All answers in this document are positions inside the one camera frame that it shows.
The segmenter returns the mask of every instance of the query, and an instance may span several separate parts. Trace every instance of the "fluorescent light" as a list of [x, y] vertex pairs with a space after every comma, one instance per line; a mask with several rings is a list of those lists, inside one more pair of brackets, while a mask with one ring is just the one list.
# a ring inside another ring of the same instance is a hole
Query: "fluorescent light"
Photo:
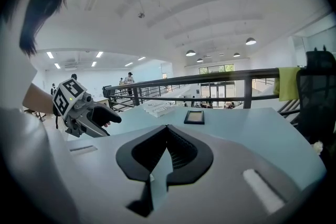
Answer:
[[47, 55], [49, 56], [50, 59], [53, 59], [53, 55], [51, 54], [51, 52], [47, 52]]
[[193, 50], [189, 50], [186, 53], [186, 56], [194, 56], [196, 54], [196, 52], [194, 52]]
[[104, 53], [103, 51], [98, 52], [96, 58], [100, 58], [100, 56], [101, 56], [103, 53]]

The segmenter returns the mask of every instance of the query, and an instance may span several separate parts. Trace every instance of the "ceiling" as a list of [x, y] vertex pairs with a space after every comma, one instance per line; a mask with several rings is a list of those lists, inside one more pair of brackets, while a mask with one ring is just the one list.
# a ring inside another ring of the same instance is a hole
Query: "ceiling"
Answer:
[[[130, 55], [187, 66], [206, 55], [207, 62], [231, 60], [235, 52], [246, 58], [329, 9], [325, 0], [67, 0], [67, 6], [38, 33], [39, 52], [100, 50], [123, 55], [110, 63], [119, 67], [133, 61]], [[257, 44], [246, 46], [248, 37]], [[197, 55], [186, 57], [190, 49]]]
[[[139, 56], [114, 54], [111, 52], [105, 52], [100, 58], [97, 58], [97, 54], [98, 51], [53, 51], [52, 56], [54, 58], [50, 59], [47, 53], [39, 52], [32, 57], [32, 61], [43, 70], [56, 70], [54, 63], [58, 63], [62, 70], [92, 69], [93, 67], [91, 65], [94, 61], [97, 62], [94, 67], [95, 70], [130, 70], [150, 60], [149, 58], [145, 58], [138, 61]], [[125, 67], [125, 65], [130, 62], [133, 64]]]

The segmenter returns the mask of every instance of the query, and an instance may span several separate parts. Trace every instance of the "desk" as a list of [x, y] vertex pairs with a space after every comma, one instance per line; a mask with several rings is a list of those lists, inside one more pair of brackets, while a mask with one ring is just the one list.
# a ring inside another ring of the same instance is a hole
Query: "desk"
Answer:
[[[204, 110], [204, 125], [184, 124], [188, 110]], [[261, 155], [290, 176], [300, 189], [320, 180], [326, 169], [303, 136], [274, 109], [218, 110], [175, 107], [160, 118], [141, 106], [119, 114], [121, 123], [111, 123], [110, 135], [153, 125], [173, 124], [240, 143]]]
[[109, 99], [106, 97], [93, 97], [94, 102], [105, 104], [109, 106]]

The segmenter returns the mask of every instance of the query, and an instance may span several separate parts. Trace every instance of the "ceiling light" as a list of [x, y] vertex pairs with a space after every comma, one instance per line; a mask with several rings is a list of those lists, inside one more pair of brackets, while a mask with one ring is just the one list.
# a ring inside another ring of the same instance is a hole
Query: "ceiling light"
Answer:
[[196, 52], [194, 52], [193, 50], [189, 50], [187, 51], [186, 56], [194, 56], [196, 54]]
[[51, 52], [47, 52], [47, 55], [49, 56], [50, 59], [53, 59], [53, 55], [51, 54]]
[[246, 45], [253, 45], [257, 43], [256, 40], [253, 38], [253, 37], [249, 37], [247, 40], [246, 40]]
[[103, 53], [104, 53], [104, 52], [102, 52], [102, 51], [98, 52], [96, 58], [100, 58], [100, 56], [101, 56]]

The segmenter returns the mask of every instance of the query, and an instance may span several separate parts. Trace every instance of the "black frame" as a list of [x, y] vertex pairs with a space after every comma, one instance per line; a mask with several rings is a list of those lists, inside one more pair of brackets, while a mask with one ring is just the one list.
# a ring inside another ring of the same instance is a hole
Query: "black frame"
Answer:
[[[189, 118], [189, 114], [190, 112], [201, 112], [202, 114], [202, 119], [201, 121], [189, 121], [188, 118]], [[189, 110], [187, 115], [185, 116], [185, 119], [184, 119], [184, 124], [202, 124], [204, 125], [204, 111], [203, 110], [197, 110], [197, 111], [194, 111], [194, 110]]]

